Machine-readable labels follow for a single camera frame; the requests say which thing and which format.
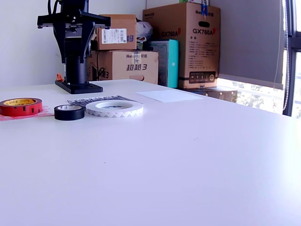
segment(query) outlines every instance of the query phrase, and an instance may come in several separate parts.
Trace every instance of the window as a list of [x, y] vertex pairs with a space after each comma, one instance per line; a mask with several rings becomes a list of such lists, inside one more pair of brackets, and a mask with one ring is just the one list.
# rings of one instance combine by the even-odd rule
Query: window
[[[287, 51], [283, 57], [283, 80], [285, 85], [285, 74], [287, 65]], [[258, 86], [249, 83], [218, 79], [218, 86], [238, 90], [237, 103], [268, 112], [282, 114], [285, 92], [280, 89], [273, 89], [265, 86]]]
[[293, 98], [293, 117], [301, 119], [301, 52], [296, 54], [296, 75]]
[[218, 85], [238, 89], [238, 103], [262, 110], [281, 113], [284, 100], [287, 98], [287, 105], [283, 111], [284, 115], [301, 119], [301, 0], [283, 0], [286, 8], [288, 45], [284, 55], [284, 76], [286, 69], [290, 75], [288, 84], [284, 85], [285, 91], [255, 86], [252, 84], [218, 80]]

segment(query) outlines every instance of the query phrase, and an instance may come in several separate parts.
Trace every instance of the box logo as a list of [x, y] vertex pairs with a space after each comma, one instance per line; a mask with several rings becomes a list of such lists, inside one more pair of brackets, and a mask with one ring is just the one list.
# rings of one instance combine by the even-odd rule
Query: box logo
[[196, 14], [200, 14], [200, 15], [203, 15], [203, 16], [214, 16], [214, 13], [209, 13], [209, 12], [205, 13], [203, 10], [202, 11], [196, 10]]
[[205, 35], [214, 35], [216, 32], [216, 29], [212, 29], [211, 30], [205, 30], [205, 29], [193, 29], [192, 30], [193, 33], [195, 34], [205, 34]]
[[162, 37], [177, 37], [181, 34], [181, 28], [178, 28], [178, 31], [171, 31], [171, 32], [162, 32]]
[[146, 14], [144, 14], [144, 16], [154, 16], [155, 15], [155, 13], [146, 13]]

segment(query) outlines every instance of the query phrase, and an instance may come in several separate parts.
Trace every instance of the red tape roll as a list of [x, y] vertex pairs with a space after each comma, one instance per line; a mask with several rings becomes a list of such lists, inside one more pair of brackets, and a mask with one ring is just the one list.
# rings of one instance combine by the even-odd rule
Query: red tape roll
[[0, 102], [0, 114], [4, 116], [28, 116], [42, 111], [42, 100], [36, 98], [16, 98]]

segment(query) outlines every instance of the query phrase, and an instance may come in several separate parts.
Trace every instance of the black metal stand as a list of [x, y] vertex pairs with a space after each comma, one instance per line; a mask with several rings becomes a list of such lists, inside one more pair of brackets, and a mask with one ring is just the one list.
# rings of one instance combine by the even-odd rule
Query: black metal stand
[[92, 83], [86, 83], [81, 85], [68, 85], [63, 81], [55, 81], [56, 85], [66, 90], [71, 94], [83, 94], [83, 93], [101, 93], [103, 88]]
[[[60, 13], [56, 13], [58, 3]], [[48, 0], [48, 15], [38, 17], [38, 28], [53, 27], [62, 63], [66, 66], [65, 80], [55, 83], [71, 94], [103, 91], [102, 87], [87, 81], [87, 58], [95, 28], [109, 29], [111, 18], [88, 13], [88, 4], [89, 0], [57, 0], [52, 13]]]

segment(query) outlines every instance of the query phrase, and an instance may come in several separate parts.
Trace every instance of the window blind cord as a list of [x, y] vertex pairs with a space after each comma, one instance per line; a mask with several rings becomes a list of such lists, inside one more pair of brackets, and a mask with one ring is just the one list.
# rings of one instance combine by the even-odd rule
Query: window blind cord
[[278, 57], [277, 57], [277, 66], [276, 66], [276, 74], [274, 79], [274, 86], [273, 86], [273, 94], [272, 94], [272, 108], [274, 106], [275, 102], [275, 84], [276, 84], [276, 78], [278, 75], [278, 68], [279, 68], [279, 59], [280, 59], [280, 46], [281, 46], [281, 7], [282, 7], [282, 0], [279, 0], [279, 41], [278, 41]]
[[288, 25], [287, 25], [287, 10], [286, 10], [286, 1], [285, 1], [285, 38], [286, 38], [286, 47], [287, 47], [287, 64], [286, 64], [286, 97], [285, 97], [285, 102], [284, 102], [284, 107], [283, 107], [283, 111], [286, 109], [287, 107], [287, 102], [288, 102], [288, 90], [290, 88], [290, 70], [289, 70], [289, 48], [288, 48]]

